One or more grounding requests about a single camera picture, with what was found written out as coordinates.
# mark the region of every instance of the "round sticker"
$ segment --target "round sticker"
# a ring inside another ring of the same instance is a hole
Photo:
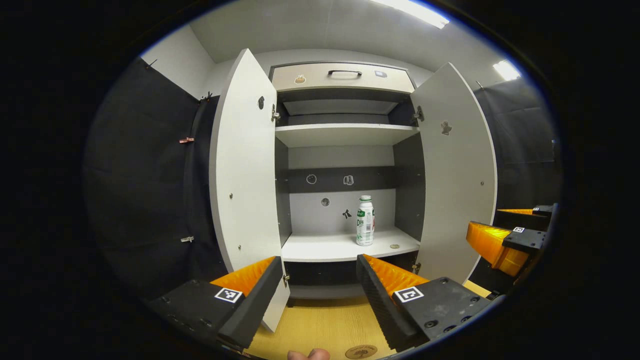
[[[358,345],[347,350],[344,355],[350,359],[365,359],[378,352],[378,348],[373,345]]]

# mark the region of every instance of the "drawer handle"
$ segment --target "drawer handle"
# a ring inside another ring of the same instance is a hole
[[[329,70],[329,75],[332,75],[334,72],[355,72],[358,76],[362,76],[362,72],[355,70]]]

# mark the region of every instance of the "cabinet shelf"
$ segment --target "cabinet shelf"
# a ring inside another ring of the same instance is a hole
[[[288,147],[395,145],[419,129],[388,124],[311,124],[276,127],[276,137]]]
[[[355,229],[349,234],[291,234],[282,247],[282,260],[303,263],[324,263],[333,261],[353,261],[359,254],[380,258],[418,251],[420,242],[404,231],[376,229],[373,244],[356,244]]]

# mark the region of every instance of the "black curtain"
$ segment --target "black curtain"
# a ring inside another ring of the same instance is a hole
[[[559,139],[544,100],[518,78],[475,92],[493,138],[497,209],[533,208],[560,201]]]
[[[90,222],[117,276],[144,299],[226,273],[209,206],[215,107],[137,58],[89,132],[83,184]],[[179,143],[187,137],[196,141]],[[180,240],[189,236],[192,242]]]

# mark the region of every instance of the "open cabinet door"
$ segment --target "open cabinet door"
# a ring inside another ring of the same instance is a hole
[[[251,51],[242,50],[220,95],[209,154],[211,213],[229,272],[282,252],[274,104],[276,90]],[[275,331],[289,294],[281,282],[262,319],[267,329]]]
[[[459,283],[479,259],[467,243],[469,221],[493,222],[497,193],[495,151],[476,97],[447,63],[411,94],[419,120],[426,192],[418,251],[420,276]]]

